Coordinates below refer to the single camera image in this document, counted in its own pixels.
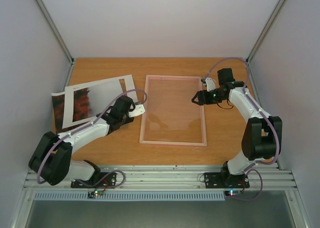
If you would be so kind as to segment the white mat board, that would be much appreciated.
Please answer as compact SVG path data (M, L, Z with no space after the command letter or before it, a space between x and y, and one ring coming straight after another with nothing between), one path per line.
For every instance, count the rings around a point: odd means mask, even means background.
M84 120L80 120L77 122L72 121L72 106L73 106L73 98L74 98L74 91L78 89L82 89L85 87L101 84L104 82L110 82L110 81L116 81L123 79L125 81L126 85L126 90L131 90L135 89L135 84L132 75L124 75L124 76L119 76L119 77L113 77L113 78L107 78L103 80L97 80L97 81L92 81L92 82L87 82L87 83L81 83L81 84L76 84L76 85L71 85L65 88L65 104L64 104L64 117L63 117L63 128L65 127L71 127L74 125L80 125L83 123L86 123L92 119L94 119L96 116L93 116L91 118L87 118Z

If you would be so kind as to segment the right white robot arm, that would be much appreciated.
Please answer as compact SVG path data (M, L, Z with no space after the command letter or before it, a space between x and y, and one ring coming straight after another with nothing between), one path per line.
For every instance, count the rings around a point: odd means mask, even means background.
M262 109L250 94L247 83L234 79L231 68L223 68L217 75L218 84L209 77L203 78L206 89L198 91L191 101L199 106L230 102L246 122L241 151L226 161L219 173L207 173L205 179L207 187L234 188L247 183L247 173L254 166L269 165L278 159L283 122Z

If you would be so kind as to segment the red forest photo print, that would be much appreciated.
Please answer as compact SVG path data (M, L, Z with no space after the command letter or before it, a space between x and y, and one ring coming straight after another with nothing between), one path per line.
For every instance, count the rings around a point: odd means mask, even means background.
M123 79L78 89L73 92L72 121L77 122L91 118L102 112L105 107L119 94L126 90ZM55 132L65 132L78 127L74 125L63 128L65 93L51 95Z

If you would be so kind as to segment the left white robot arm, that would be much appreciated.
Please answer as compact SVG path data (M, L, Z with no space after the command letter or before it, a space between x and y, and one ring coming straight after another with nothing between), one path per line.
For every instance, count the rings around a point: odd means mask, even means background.
M28 163L29 168L36 172L37 183L55 186L64 179L71 179L86 187L96 187L104 179L100 168L88 160L73 161L72 155L88 143L133 122L130 112L135 107L131 98L122 95L88 123L59 134L46 132Z

